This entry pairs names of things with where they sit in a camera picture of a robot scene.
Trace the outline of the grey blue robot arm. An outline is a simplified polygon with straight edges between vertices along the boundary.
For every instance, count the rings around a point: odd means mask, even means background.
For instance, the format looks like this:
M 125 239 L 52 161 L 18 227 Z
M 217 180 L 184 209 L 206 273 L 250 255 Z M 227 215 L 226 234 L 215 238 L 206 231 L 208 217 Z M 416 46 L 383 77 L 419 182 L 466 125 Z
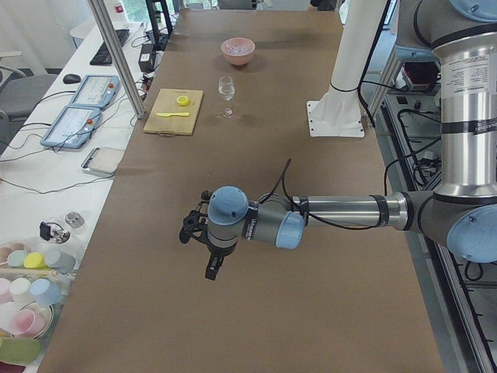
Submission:
M 353 231 L 391 226 L 425 235 L 474 263 L 496 259 L 496 3 L 404 1 L 398 44 L 441 63 L 442 179 L 432 191 L 365 197 L 290 196 L 250 201 L 242 190 L 205 191 L 183 220 L 182 243 L 210 251 L 214 279 L 239 239 L 293 249 L 307 225 Z

